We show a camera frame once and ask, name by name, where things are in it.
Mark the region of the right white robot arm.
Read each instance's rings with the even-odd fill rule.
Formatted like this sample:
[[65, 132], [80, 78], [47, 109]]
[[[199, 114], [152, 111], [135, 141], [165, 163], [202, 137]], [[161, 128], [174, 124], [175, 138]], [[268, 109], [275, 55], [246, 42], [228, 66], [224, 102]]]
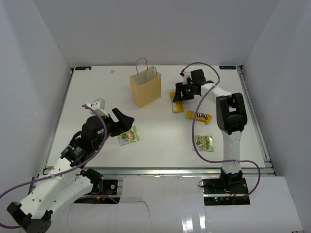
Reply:
[[240, 165], [240, 140], [247, 114], [241, 93], [230, 93], [207, 81], [202, 69], [191, 72], [182, 70], [183, 81], [175, 84], [174, 102], [194, 99], [195, 95], [207, 97], [216, 105], [216, 121], [223, 136], [223, 161], [219, 187], [224, 193], [232, 193], [242, 182]]

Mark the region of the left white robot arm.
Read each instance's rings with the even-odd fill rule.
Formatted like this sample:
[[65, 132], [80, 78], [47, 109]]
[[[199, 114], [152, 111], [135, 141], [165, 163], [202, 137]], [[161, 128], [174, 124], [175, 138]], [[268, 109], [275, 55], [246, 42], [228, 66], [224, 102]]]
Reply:
[[115, 122], [103, 109], [85, 104], [83, 107], [94, 115], [74, 134], [50, 173], [34, 181], [35, 189], [27, 197], [7, 207], [18, 227], [27, 233], [45, 233], [52, 224], [53, 214], [85, 194], [97, 194], [102, 190], [102, 174], [92, 168], [84, 170], [84, 167], [109, 137], [130, 130], [135, 121], [118, 108], [112, 110], [118, 119]]

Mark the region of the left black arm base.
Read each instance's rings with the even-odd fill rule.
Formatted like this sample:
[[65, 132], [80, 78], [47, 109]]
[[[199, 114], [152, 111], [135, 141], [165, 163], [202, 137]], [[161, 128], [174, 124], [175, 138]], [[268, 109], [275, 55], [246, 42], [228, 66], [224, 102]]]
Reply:
[[94, 184], [92, 190], [86, 195], [116, 195], [118, 183], [118, 180], [101, 180], [98, 184]]

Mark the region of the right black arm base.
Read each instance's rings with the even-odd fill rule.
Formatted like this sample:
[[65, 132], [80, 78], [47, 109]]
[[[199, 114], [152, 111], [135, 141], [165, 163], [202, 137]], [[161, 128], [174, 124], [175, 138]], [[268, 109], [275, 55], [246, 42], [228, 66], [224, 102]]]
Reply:
[[220, 179], [202, 179], [198, 186], [203, 189], [205, 206], [250, 205], [245, 178], [241, 183], [225, 187]]

